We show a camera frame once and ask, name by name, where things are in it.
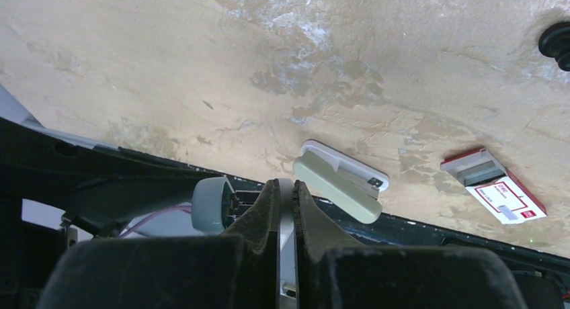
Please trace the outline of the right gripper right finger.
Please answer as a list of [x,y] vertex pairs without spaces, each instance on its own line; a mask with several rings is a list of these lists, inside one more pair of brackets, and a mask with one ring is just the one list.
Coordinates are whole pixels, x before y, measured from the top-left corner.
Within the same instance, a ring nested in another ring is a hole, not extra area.
[[510,270],[472,247],[367,246],[293,190],[299,308],[524,308]]

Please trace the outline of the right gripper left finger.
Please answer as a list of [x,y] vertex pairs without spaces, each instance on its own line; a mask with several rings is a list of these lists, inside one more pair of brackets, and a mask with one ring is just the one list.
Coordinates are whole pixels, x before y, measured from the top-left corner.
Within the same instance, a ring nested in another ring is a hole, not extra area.
[[59,260],[39,308],[277,308],[280,186],[216,236],[99,238]]

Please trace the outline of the green white stapler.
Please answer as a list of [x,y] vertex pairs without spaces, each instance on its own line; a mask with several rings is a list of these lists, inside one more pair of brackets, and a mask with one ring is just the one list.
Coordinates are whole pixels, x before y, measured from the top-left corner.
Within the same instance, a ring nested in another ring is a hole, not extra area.
[[307,185],[363,224],[382,214],[379,194],[389,187],[389,176],[317,140],[307,140],[292,166]]

